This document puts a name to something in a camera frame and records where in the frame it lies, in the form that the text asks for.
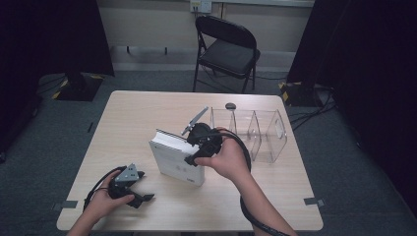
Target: white book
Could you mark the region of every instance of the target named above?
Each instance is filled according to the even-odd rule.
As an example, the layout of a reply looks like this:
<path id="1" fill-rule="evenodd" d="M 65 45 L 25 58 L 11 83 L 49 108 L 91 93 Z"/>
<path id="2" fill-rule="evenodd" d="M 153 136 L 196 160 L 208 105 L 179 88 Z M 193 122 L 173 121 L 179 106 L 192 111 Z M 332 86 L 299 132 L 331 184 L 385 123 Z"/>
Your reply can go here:
<path id="1" fill-rule="evenodd" d="M 162 174 L 192 183 L 197 186 L 205 182 L 203 166 L 189 165 L 184 158 L 196 153 L 198 146 L 192 147 L 186 139 L 161 130 L 149 141 L 157 167 Z"/>

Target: chair seat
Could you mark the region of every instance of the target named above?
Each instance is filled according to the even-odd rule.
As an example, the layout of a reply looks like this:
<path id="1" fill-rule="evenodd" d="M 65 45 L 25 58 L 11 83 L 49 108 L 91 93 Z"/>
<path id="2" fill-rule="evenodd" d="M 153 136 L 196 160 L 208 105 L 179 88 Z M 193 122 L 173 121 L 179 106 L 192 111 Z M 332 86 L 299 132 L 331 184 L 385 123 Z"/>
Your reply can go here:
<path id="1" fill-rule="evenodd" d="M 260 55 L 261 52 L 257 49 L 257 61 Z M 253 49 L 218 39 L 199 58 L 199 63 L 244 78 L 253 68 L 252 58 Z"/>

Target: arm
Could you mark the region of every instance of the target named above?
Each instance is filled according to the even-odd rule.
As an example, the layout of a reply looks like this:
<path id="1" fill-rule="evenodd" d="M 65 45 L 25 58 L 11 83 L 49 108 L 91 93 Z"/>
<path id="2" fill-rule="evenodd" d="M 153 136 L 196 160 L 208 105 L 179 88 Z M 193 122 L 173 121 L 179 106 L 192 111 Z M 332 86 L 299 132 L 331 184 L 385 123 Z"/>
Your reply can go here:
<path id="1" fill-rule="evenodd" d="M 289 235 L 297 235 L 286 220 L 269 202 L 246 165 L 242 149 L 231 138 L 223 138 L 220 152 L 214 157 L 196 158 L 195 162 L 213 168 L 236 186 L 251 215 L 263 224 Z M 268 235 L 254 226 L 257 236 Z"/>
<path id="2" fill-rule="evenodd" d="M 68 232 L 68 236 L 72 235 L 89 235 L 89 232 L 94 225 L 106 215 L 110 214 L 114 209 L 124 205 L 134 199 L 135 196 L 128 195 L 120 199 L 111 199 L 108 196 L 107 188 L 113 177 L 118 175 L 120 171 L 114 171 L 107 178 L 105 178 L 101 186 L 96 190 L 94 196 L 89 202 L 86 210 L 80 215 L 76 223 Z"/>

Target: gray carpet floor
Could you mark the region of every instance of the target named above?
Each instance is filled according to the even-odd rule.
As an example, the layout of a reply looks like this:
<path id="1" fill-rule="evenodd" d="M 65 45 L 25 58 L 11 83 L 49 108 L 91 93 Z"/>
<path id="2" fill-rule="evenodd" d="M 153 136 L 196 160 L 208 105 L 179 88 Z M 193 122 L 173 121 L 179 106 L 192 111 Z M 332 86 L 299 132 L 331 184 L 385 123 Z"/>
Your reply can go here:
<path id="1" fill-rule="evenodd" d="M 54 100 L 51 96 L 60 83 L 55 79 L 61 75 L 42 78 L 39 92 L 44 100 L 37 116 L 0 165 L 0 235 L 65 235 L 56 228 L 59 211 L 52 208 L 66 200 L 109 95 L 118 89 L 191 91 L 193 75 L 192 71 L 116 72 L 115 78 L 104 79 L 93 101 Z M 258 78 L 256 89 L 248 88 L 247 93 L 280 95 L 282 81 L 266 78 L 285 74 L 259 72 L 258 76 L 263 79 Z M 211 80 L 204 72 L 200 77 L 236 90 L 242 85 L 228 78 Z M 224 92 L 203 84 L 197 91 Z M 317 108 L 286 109 L 293 120 Z M 310 119 L 294 134 L 315 196 L 326 203 L 320 207 L 324 228 L 300 235 L 417 235 L 415 218 L 384 171 L 357 147 L 337 109 Z"/>

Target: black stand base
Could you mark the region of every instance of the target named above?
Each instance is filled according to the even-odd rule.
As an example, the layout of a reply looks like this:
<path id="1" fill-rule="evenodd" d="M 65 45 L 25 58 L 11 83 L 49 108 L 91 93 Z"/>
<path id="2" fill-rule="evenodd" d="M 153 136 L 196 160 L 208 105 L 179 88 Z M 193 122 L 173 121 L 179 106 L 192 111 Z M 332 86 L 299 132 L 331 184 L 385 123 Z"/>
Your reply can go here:
<path id="1" fill-rule="evenodd" d="M 279 85 L 282 99 L 287 106 L 313 106 L 323 107 L 322 101 L 312 88 L 303 87 L 301 84 Z"/>
<path id="2" fill-rule="evenodd" d="M 52 98 L 57 100 L 92 101 L 101 85 L 102 77 L 83 76 L 79 74 L 76 79 L 67 75 L 61 88 Z"/>

